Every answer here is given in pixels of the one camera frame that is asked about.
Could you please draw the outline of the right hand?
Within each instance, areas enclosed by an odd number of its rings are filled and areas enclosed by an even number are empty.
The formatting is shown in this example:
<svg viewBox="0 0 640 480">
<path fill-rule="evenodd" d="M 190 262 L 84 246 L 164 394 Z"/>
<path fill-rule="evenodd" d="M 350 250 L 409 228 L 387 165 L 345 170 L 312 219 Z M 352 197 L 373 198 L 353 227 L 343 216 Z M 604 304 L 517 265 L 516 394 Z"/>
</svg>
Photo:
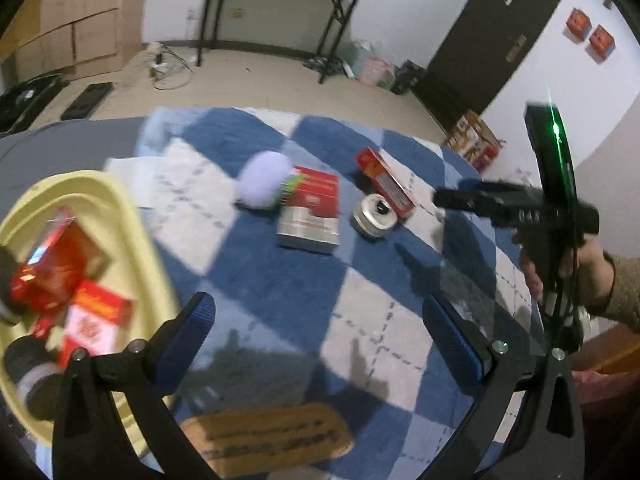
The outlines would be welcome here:
<svg viewBox="0 0 640 480">
<path fill-rule="evenodd" d="M 520 266 L 525 283 L 538 304 L 544 301 L 544 281 L 539 272 L 547 265 L 547 258 L 535 256 L 534 250 L 541 242 L 528 240 L 524 234 L 516 232 L 512 242 L 521 247 Z M 605 258 L 599 237 L 586 235 L 577 257 L 569 250 L 559 268 L 563 280 L 575 278 L 578 287 L 577 302 L 592 312 L 603 310 L 612 295 L 615 271 L 612 263 Z"/>
</svg>

